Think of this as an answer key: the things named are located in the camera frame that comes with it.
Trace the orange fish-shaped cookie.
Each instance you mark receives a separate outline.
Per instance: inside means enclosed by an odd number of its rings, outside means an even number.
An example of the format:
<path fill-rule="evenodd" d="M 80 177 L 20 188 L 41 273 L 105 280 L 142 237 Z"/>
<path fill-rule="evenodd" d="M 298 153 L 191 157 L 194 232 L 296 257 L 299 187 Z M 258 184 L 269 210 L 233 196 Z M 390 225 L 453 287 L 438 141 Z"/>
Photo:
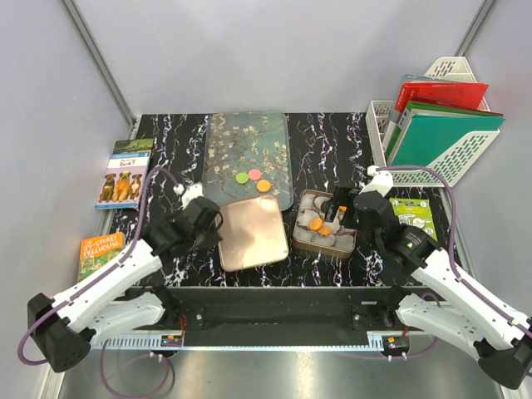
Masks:
<path fill-rule="evenodd" d="M 332 231 L 331 229 L 328 227 L 328 226 L 322 226 L 319 230 L 318 230 L 319 234 L 323 237 L 328 237 Z"/>

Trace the orange round striped cookie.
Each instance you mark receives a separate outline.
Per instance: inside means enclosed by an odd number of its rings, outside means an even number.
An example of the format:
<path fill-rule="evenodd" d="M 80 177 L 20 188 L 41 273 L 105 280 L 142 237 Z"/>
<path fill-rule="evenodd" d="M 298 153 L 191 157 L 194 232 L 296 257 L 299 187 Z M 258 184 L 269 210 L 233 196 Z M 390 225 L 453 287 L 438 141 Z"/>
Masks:
<path fill-rule="evenodd" d="M 323 220 L 320 218 L 313 219 L 309 224 L 308 227 L 312 231 L 319 231 L 323 226 Z"/>

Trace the rose gold tin lid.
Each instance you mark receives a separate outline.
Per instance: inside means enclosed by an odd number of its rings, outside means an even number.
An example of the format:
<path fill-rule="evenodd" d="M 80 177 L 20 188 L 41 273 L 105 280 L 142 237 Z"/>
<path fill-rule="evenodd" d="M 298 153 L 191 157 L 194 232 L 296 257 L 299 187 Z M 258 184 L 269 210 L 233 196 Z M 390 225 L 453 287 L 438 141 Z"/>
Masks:
<path fill-rule="evenodd" d="M 283 216 L 273 195 L 260 195 L 220 208 L 221 267 L 242 271 L 285 260 L 289 254 Z"/>

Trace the rose gold tin box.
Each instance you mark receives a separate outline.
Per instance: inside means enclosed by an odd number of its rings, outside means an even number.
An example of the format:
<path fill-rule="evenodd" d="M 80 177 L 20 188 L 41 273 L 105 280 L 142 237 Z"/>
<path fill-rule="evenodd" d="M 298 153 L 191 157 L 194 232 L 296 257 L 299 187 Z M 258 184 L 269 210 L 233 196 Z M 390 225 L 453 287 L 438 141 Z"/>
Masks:
<path fill-rule="evenodd" d="M 357 231 L 342 224 L 347 213 L 345 205 L 340 205 L 332 218 L 323 211 L 332 197 L 322 191 L 303 191 L 293 228 L 293 245 L 304 251 L 347 259 L 355 249 Z"/>

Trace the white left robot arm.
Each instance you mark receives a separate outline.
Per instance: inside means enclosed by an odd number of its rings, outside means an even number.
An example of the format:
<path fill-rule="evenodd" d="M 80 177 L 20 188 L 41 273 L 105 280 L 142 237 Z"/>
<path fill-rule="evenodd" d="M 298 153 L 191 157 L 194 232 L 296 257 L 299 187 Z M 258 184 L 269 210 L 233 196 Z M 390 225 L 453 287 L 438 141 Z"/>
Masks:
<path fill-rule="evenodd" d="M 183 208 L 148 223 L 144 233 L 90 277 L 49 298 L 38 293 L 27 303 L 27 333 L 54 372 L 77 365 L 96 345 L 135 328 L 172 328 L 179 321 L 173 296 L 154 288 L 137 298 L 119 297 L 170 261 L 215 246 L 223 223 L 219 206 L 204 196 L 201 183 L 178 187 Z"/>

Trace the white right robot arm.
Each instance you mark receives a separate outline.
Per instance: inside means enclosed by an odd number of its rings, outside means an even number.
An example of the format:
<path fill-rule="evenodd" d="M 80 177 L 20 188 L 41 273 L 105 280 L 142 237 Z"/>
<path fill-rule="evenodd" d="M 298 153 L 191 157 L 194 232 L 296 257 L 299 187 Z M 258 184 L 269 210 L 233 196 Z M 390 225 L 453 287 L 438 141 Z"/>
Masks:
<path fill-rule="evenodd" d="M 322 209 L 327 221 L 341 207 L 341 225 L 366 235 L 385 263 L 423 283 L 452 307 L 428 303 L 392 286 L 366 320 L 384 328 L 417 328 L 459 348 L 499 385 L 517 390 L 531 374 L 531 318 L 497 298 L 457 265 L 454 249 L 443 249 L 422 229 L 403 224 L 387 199 L 395 166 L 371 166 L 362 189 L 338 186 Z"/>

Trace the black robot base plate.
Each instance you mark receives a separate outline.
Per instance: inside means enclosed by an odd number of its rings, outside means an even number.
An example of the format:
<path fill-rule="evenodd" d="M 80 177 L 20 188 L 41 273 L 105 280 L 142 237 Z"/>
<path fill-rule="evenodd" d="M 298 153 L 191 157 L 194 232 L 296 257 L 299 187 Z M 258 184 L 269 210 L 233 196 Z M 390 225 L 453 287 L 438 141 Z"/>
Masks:
<path fill-rule="evenodd" d="M 379 308 L 390 288 L 157 289 L 185 316 L 187 348 L 343 350 L 368 345 L 369 332 L 404 329 Z"/>

